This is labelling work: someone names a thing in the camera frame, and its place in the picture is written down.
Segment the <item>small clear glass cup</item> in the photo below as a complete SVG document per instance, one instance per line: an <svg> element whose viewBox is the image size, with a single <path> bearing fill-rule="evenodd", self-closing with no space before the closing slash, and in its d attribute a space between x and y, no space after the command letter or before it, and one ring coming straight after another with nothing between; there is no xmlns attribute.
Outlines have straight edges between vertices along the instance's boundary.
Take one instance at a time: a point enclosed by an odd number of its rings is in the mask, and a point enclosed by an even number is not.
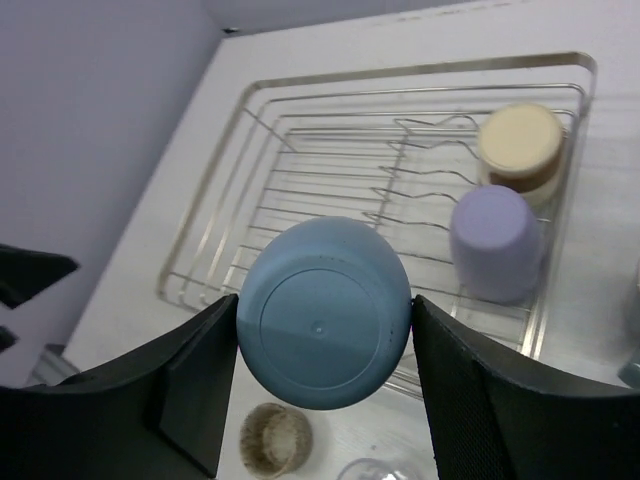
<svg viewBox="0 0 640 480"><path fill-rule="evenodd" d="M349 462L337 475L337 480L418 480L421 478L421 474L408 464L369 457Z"/></svg>

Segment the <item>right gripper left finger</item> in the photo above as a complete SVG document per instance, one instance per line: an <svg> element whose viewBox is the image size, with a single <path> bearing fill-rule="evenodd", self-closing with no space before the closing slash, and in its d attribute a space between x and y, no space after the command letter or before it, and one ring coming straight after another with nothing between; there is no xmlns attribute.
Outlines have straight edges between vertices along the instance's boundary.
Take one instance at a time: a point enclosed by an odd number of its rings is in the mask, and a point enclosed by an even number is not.
<svg viewBox="0 0 640 480"><path fill-rule="evenodd" d="M214 479L238 298L56 386L1 390L4 479Z"/></svg>

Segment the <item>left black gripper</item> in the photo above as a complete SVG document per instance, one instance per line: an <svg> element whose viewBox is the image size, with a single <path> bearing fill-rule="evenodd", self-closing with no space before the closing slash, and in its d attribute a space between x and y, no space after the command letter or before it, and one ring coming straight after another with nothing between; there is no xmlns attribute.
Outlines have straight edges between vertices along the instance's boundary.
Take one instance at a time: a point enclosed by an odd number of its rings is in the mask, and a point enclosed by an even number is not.
<svg viewBox="0 0 640 480"><path fill-rule="evenodd" d="M72 258L55 253L1 245L1 303L17 308L79 268ZM0 326L0 352L8 350L19 337Z"/></svg>

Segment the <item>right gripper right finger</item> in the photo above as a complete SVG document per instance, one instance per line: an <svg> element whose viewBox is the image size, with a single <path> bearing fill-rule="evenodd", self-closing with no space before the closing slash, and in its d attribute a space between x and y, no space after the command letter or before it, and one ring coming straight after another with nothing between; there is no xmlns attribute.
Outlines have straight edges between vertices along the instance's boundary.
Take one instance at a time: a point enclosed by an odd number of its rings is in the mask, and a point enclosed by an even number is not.
<svg viewBox="0 0 640 480"><path fill-rule="evenodd" d="M412 326L439 478L638 478L637 391L523 356L423 296Z"/></svg>

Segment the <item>speckled beige small cup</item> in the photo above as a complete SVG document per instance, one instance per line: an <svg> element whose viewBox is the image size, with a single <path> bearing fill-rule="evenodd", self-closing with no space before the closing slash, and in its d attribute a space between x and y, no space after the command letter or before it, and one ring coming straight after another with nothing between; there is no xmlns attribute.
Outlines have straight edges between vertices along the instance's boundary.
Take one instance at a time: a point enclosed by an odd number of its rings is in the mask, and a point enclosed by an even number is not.
<svg viewBox="0 0 640 480"><path fill-rule="evenodd" d="M257 479L277 479L301 468L313 448L313 430L299 410L276 403L256 406L240 429L239 452Z"/></svg>

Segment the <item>light blue plastic tumbler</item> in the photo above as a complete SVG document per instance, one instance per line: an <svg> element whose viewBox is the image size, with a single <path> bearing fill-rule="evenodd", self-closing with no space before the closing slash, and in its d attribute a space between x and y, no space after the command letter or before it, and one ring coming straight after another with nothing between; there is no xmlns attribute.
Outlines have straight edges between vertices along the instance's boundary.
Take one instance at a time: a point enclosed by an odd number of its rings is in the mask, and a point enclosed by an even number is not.
<svg viewBox="0 0 640 480"><path fill-rule="evenodd" d="M411 309L404 266L379 233L355 219L315 218L274 238L250 267L238 343L275 397L336 410L366 399L394 372Z"/></svg>

